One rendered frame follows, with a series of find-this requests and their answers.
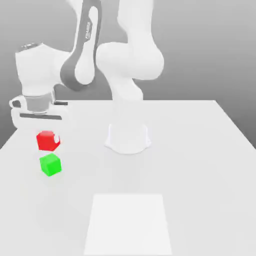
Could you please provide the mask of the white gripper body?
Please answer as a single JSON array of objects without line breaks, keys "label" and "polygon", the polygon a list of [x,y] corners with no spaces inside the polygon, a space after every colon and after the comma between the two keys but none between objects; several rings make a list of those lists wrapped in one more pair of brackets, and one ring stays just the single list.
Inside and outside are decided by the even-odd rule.
[{"label": "white gripper body", "polygon": [[17,129],[28,130],[61,130],[68,126],[70,121],[67,111],[36,115],[13,108],[11,110],[11,117]]}]

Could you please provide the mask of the small red cube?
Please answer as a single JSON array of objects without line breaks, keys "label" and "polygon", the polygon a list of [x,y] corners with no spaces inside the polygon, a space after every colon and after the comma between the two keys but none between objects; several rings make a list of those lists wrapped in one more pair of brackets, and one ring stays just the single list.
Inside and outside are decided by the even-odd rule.
[{"label": "small red cube", "polygon": [[55,144],[54,135],[55,133],[53,131],[47,130],[38,133],[36,136],[38,149],[41,151],[53,152],[61,144],[61,141],[58,144]]}]

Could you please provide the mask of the small green cube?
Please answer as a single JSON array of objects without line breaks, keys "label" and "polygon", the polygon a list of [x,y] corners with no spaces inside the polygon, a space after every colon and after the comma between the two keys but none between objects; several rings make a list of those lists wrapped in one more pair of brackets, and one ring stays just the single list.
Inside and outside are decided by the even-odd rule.
[{"label": "small green cube", "polygon": [[41,170],[48,176],[53,176],[62,171],[61,160],[54,153],[39,158]]}]

